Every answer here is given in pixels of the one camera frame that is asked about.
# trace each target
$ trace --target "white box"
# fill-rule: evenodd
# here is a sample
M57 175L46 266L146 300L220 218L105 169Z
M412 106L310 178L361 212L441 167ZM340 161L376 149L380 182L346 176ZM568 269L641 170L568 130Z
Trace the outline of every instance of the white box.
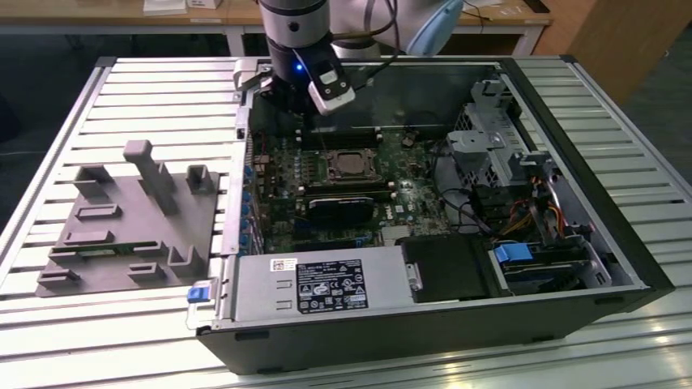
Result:
M186 6L190 8L208 8L214 10L222 0L186 0Z
M185 0L144 0L144 16L186 13Z

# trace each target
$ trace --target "cpu socket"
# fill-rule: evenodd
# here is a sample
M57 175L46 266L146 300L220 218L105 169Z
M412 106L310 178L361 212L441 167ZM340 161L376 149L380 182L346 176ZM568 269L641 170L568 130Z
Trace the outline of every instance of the cpu socket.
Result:
M330 182L372 182L378 178L370 150L328 152L326 162Z

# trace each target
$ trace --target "wooden cabinet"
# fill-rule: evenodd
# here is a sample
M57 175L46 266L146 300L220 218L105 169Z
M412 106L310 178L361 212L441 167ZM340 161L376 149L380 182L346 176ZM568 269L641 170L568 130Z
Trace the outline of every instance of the wooden cabinet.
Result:
M618 103L692 20L690 0L542 0L553 18L533 54L572 54Z

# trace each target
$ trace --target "wooden desk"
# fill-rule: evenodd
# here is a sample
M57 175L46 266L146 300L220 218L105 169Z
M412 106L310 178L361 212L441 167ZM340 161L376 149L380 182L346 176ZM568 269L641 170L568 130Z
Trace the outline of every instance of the wooden desk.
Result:
M233 56L245 55L242 35L262 33L260 8L252 0L224 0L216 10L188 9L184 15L144 16L142 0L0 0L4 34L224 34ZM522 0L480 8L482 21L464 14L454 34L518 36L514 54L529 55L542 28L552 22Z
M474 16L477 11L482 17L490 18L490 21L481 22L481 19ZM530 55L542 28L552 22L550 14L536 14L522 0L504 0L502 4L497 6L481 7L478 10L472 8L468 12L472 15L461 14L454 34L477 35L482 33L517 36L516 46L510 52L516 55ZM242 35L264 33L260 8L253 0L232 0L226 21L229 24L228 45L232 55L242 56L245 53Z
M225 34L230 1L216 10L144 16L144 0L0 0L2 34Z

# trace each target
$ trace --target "cable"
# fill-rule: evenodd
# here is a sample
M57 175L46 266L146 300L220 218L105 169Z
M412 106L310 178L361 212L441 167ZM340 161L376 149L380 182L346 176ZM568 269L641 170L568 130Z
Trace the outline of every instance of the cable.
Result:
M386 8L389 9L389 15L392 15L393 20L393 38L394 38L394 53L389 57L389 59L382 62L368 74L365 77L365 82L358 85L354 90L365 88L369 80L397 60L398 51L401 50L401 37L398 36L398 22L397 22L397 14L398 14L398 0L386 0Z
M449 199L446 199L446 197L444 197L444 194L446 194L448 192L450 191L457 191L460 193L462 193L464 195L469 195L472 192L468 190L468 189L464 189L464 188L449 188L449 189L445 189L442 192L440 192L440 189L437 188L437 180L434 179L434 172L437 171L437 160L438 160L438 157L440 157L440 147L444 143L444 139L441 139L434 147L432 148L432 154L433 154L433 160L432 160L432 166L430 166L430 177L432 177L432 191L434 192L434 194L438 196L438 198L444 201L444 204L452 208L454 211L458 212L460 215L464 215L466 216L470 220L473 220L473 222L476 223L476 226L490 236L494 236L497 235L497 233L493 231L493 229L485 224L485 222L476 216L473 215L470 212L468 211L464 211L461 209L461 207L464 207L464 205L466 205L465 203L461 204L460 206L457 206L454 203L452 203L449 201Z
M513 218L514 218L514 215L516 215L514 212L517 211L517 207L520 205L522 205L524 203L526 203L526 201L528 200L517 200L517 201L514 201L514 204L512 205L512 208L509 208L509 221L512 221Z
M533 219L530 217L530 214L526 214L517 223L512 224L510 226L508 226L505 229L502 229L500 231L500 235L505 236L508 233L528 227L530 225L532 221L533 221Z
M476 8L477 15L474 15L474 14L472 14L472 13L469 13L469 12L465 12L465 11L462 11L462 12L464 12L466 15L476 16L476 17L480 19L480 33L481 33L481 35L482 35L482 30L485 29L485 23L484 23L484 20L490 21L492 19L484 17L482 15L480 15L480 8L477 8L476 4L473 4L472 2L468 2L466 0L464 0L464 3L468 4L469 6L472 6L473 8Z
M466 206L466 205L472 205L472 202L470 202L470 201L466 201L465 203L462 203L462 204L460 205L460 210L461 210L461 208L462 208L464 206ZM462 234L462 235L466 235L466 234L468 234L468 235L476 235L477 233L481 232L480 226L478 226L476 223L461 223L461 215L462 215L461 212L458 212L458 223L457 223L457 224L450 224L449 227L452 227L452 228L456 229L456 230L454 230L456 233L460 233L460 234ZM473 231L472 233L470 233L470 232L464 232L464 233L462 233L462 232L460 232L460 230L458 230L458 229L462 228L462 227L476 227L476 228L477 228L477 231Z
M564 237L562 232L562 218L560 217L560 211L554 207L548 207L548 209L554 213L554 225L557 226L557 235Z
M373 36L380 35L382 32L385 32L389 28L392 28L393 24L396 23L396 17L390 13L389 23L386 23L382 27L377 28L373 31L365 30L364 32L344 32L341 34L334 34L332 36L333 41L344 41L346 39L358 39L358 38L372 38Z

